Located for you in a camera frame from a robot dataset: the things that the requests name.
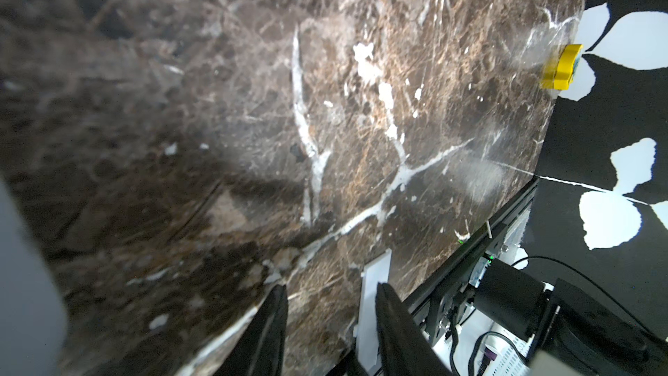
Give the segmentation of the white battery cover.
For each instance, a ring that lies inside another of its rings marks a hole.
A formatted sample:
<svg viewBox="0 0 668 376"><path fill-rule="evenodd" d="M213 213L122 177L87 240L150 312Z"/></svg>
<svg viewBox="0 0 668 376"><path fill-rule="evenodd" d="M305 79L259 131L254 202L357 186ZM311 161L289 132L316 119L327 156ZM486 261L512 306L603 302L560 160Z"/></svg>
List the white battery cover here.
<svg viewBox="0 0 668 376"><path fill-rule="evenodd" d="M367 263L360 274L362 279L358 323L354 329L355 356L366 375L379 370L379 336L377 335L377 286L388 282L391 268L391 249Z"/></svg>

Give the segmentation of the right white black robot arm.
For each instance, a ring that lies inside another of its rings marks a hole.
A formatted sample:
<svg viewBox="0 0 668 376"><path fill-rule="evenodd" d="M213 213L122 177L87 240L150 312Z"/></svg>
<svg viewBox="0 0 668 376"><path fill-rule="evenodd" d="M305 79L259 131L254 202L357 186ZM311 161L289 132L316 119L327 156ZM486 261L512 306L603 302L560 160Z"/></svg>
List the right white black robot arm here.
<svg viewBox="0 0 668 376"><path fill-rule="evenodd" d="M582 375L665 375L667 343L629 324L582 289L558 280L553 289L495 260L473 298L481 313L530 344L534 367L546 353Z"/></svg>

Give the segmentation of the white digital alarm clock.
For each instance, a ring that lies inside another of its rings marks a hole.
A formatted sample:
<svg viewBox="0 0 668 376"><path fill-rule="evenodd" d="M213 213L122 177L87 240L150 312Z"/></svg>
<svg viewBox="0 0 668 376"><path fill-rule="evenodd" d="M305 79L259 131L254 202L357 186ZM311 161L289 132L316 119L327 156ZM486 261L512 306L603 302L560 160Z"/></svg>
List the white digital alarm clock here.
<svg viewBox="0 0 668 376"><path fill-rule="evenodd" d="M1 374L59 375L68 315L15 198L1 182Z"/></svg>

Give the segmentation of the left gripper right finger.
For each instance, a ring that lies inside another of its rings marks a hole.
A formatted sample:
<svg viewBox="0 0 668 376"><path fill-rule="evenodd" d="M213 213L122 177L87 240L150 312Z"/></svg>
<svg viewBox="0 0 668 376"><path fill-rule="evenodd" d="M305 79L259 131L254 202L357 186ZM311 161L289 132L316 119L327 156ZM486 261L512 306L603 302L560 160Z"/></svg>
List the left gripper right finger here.
<svg viewBox="0 0 668 376"><path fill-rule="evenodd" d="M377 285L375 308L384 375L452 375L389 284Z"/></svg>

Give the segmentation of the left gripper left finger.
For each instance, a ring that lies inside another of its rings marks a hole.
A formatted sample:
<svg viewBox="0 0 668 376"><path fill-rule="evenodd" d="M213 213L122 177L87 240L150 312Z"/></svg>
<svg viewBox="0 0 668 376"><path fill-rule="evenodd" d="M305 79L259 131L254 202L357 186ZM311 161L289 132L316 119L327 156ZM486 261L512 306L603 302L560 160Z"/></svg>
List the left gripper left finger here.
<svg viewBox="0 0 668 376"><path fill-rule="evenodd" d="M213 375L281 375L288 313L286 286L276 285L227 359Z"/></svg>

